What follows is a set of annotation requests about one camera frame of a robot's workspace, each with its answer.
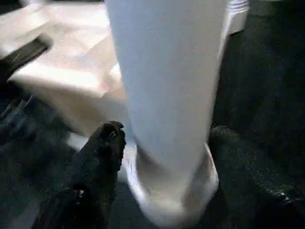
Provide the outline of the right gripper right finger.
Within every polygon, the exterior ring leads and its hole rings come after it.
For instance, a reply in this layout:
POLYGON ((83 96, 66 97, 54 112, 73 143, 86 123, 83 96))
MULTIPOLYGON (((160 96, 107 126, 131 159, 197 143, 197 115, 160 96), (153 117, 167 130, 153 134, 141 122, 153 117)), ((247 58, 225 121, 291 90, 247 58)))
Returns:
POLYGON ((264 151, 226 126, 209 144, 235 229, 305 227, 305 188, 264 151))

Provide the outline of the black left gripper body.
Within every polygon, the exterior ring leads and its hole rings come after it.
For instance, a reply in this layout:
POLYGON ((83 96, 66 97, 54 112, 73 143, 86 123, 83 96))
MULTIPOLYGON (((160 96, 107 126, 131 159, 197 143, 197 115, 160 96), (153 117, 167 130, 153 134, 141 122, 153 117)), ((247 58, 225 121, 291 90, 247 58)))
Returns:
POLYGON ((0 58, 0 78, 9 79, 15 71, 50 50, 51 38, 39 35, 31 42, 0 58))

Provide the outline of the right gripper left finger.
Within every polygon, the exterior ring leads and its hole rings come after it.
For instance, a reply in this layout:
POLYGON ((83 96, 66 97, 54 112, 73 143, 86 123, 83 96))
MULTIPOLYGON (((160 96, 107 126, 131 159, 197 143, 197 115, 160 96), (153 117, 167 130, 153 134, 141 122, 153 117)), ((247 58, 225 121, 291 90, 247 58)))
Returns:
POLYGON ((125 148, 123 124, 97 128, 74 156, 69 180, 40 205, 37 229, 105 229, 125 148))

